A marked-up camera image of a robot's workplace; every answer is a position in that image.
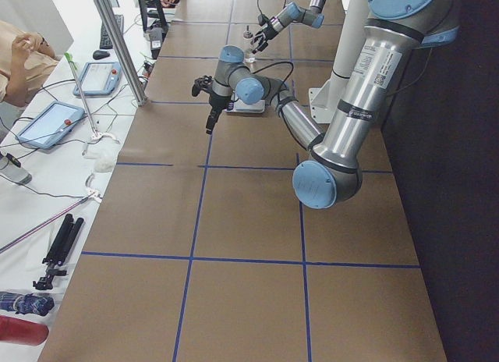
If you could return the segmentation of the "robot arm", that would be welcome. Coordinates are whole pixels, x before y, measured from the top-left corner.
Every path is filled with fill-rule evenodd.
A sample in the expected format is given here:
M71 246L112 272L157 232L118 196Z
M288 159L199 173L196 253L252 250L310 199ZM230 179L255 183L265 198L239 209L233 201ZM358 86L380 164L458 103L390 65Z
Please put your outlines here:
M283 80L249 70L242 50L227 45L215 74L196 79L192 87L193 95L209 96L206 131L212 133L233 98L247 105L264 101L309 153L292 176L299 200L314 209L346 201L362 185L357 154L403 57L452 42L460 6L461 0L350 0L331 77L310 92L318 117L303 111Z
M322 11L326 1L311 0L308 8L301 7L295 2L285 2L280 13L268 17L260 8L260 0L257 0L260 30L251 41L251 53L256 54L263 51L268 46L268 42L277 37L291 23L303 23L308 27L320 28L324 21Z

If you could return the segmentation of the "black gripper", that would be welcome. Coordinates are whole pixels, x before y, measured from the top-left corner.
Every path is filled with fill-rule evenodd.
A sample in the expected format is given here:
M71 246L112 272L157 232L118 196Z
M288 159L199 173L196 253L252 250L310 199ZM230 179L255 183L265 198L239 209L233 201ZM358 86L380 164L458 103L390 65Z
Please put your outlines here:
M278 23L278 19L275 16L268 18L266 15L259 15L258 23L260 30L254 35L253 54L262 52L268 46L268 41L278 35L275 26Z
M212 76L204 75L194 80L191 94L197 97L203 91L209 95L211 106L206 122L206 134L212 134L221 112L228 107L231 101L231 88L221 85Z

